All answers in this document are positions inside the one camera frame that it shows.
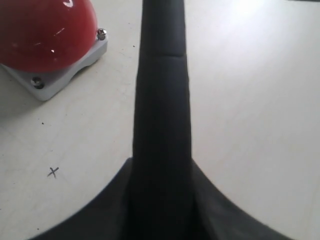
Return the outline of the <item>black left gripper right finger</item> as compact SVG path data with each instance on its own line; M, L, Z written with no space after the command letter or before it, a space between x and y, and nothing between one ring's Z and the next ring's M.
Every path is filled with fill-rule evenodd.
M200 222L211 240L288 240L289 237L240 209L192 163L195 204Z

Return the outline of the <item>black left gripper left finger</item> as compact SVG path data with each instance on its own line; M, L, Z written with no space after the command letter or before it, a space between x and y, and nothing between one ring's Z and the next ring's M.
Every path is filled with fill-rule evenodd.
M128 158L111 182L67 220L33 237L34 240L119 240L128 213Z

